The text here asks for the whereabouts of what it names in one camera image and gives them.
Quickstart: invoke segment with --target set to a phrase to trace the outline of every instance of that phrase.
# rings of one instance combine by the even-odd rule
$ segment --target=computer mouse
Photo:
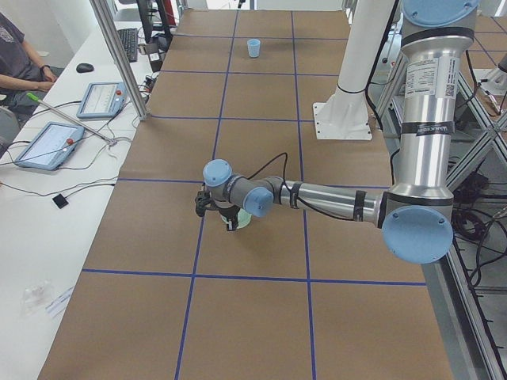
[[[93,71],[93,65],[91,63],[79,63],[76,66],[76,71],[79,73],[89,73]]]

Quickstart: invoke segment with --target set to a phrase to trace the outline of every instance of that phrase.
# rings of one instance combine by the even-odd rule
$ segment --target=person's arm
[[[33,46],[29,44],[26,40],[23,40],[21,45],[25,49],[26,54],[28,54],[33,64],[35,64],[39,68],[41,68],[46,64],[42,59],[42,57],[40,57],[39,53],[37,53],[37,50],[35,50]],[[58,79],[58,77],[55,74],[53,74],[51,69],[47,66],[44,68],[44,77],[50,82],[56,82],[56,79]]]
[[[19,89],[21,91],[49,91],[53,82],[32,82],[17,79],[8,75],[0,75],[0,87],[3,89]]]

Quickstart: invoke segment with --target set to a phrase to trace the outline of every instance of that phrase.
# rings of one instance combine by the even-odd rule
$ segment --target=tablet
[[[62,165],[82,139],[85,128],[50,122],[16,158],[14,164],[23,168],[55,170]]]
[[[90,83],[76,116],[79,119],[109,119],[120,112],[125,95],[122,82]]]

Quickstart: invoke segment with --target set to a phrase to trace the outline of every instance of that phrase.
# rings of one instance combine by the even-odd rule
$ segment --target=gray t-shirt
[[[25,35],[0,13],[0,74],[27,81],[40,81],[40,71],[21,45]],[[11,89],[0,88],[8,94]]]

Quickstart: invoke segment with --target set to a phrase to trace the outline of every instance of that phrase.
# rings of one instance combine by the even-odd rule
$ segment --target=person
[[[40,99],[55,84],[63,69],[47,65],[21,32],[0,13],[0,105],[14,112],[23,124],[37,103],[26,97],[32,92]]]

